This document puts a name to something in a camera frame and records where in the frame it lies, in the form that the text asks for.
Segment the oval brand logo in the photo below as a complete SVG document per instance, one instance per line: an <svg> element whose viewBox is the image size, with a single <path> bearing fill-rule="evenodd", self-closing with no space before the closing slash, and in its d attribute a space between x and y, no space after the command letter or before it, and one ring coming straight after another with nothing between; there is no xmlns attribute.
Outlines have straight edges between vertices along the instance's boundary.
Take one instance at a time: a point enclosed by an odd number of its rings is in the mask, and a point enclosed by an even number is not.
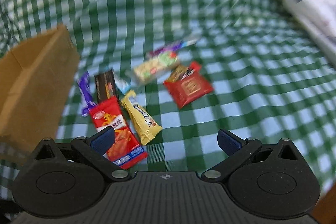
<svg viewBox="0 0 336 224"><path fill-rule="evenodd" d="M96 120L99 120L104 117L105 112L104 111L98 111L93 115L93 118Z"/></svg>

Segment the blue rubber fingertip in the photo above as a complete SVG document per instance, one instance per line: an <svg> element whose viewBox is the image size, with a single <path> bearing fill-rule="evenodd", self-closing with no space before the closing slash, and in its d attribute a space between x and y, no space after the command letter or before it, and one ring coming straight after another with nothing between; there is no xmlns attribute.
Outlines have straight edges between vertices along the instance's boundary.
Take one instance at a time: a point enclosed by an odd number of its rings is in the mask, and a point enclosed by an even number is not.
<svg viewBox="0 0 336 224"><path fill-rule="evenodd" d="M95 140L91 141L90 147L98 152L100 155L104 155L107 150L114 144L115 141L115 133L113 128L107 130L105 133L100 135Z"/></svg>
<svg viewBox="0 0 336 224"><path fill-rule="evenodd" d="M217 142L219 147L228 155L236 153L243 146L240 142L229 136L225 131L220 130L217 134Z"/></svg>

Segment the green check pattern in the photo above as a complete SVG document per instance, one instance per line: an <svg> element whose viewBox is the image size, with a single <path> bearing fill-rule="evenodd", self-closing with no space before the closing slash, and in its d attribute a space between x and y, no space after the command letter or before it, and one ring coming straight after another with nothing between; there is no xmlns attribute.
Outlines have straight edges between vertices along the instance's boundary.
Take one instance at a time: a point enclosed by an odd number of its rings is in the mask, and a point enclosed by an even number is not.
<svg viewBox="0 0 336 224"><path fill-rule="evenodd" d="M189 34L202 37L178 55L183 64L203 66L200 73L214 92L178 110L163 86L169 73L136 88L138 102L163 130L132 171L203 172L226 157L216 137L226 128L264 143L292 139L322 189L331 187L336 72L281 0L0 0L0 16L0 56L27 37L66 24L81 55L75 79L85 70L93 76L113 68L129 80L125 72L141 64L147 51ZM96 132L80 115L80 101L74 80L58 142ZM3 198L11 198L16 168L0 165Z"/></svg>

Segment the brown cardboard box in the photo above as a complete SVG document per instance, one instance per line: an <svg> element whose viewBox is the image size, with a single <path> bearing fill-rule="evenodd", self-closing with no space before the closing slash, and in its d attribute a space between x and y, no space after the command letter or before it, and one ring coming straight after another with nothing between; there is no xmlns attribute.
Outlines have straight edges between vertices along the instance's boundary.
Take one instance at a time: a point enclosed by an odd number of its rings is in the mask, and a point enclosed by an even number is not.
<svg viewBox="0 0 336 224"><path fill-rule="evenodd" d="M19 164L44 137L54 137L79 54L59 25L0 59L0 159Z"/></svg>

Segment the red square packet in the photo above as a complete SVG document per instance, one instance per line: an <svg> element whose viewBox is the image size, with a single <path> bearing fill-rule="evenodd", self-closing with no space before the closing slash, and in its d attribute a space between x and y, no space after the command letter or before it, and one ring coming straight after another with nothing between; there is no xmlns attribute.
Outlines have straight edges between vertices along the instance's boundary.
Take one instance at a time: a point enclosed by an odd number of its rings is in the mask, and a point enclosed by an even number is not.
<svg viewBox="0 0 336 224"><path fill-rule="evenodd" d="M174 83L164 81L163 84L168 89L178 108L182 108L213 91L211 84L197 71L183 80Z"/></svg>
<svg viewBox="0 0 336 224"><path fill-rule="evenodd" d="M108 159L114 164L128 169L140 160L147 158L147 152L131 132L115 96L90 109L90 116L97 132L107 126L113 127L115 142L106 153Z"/></svg>

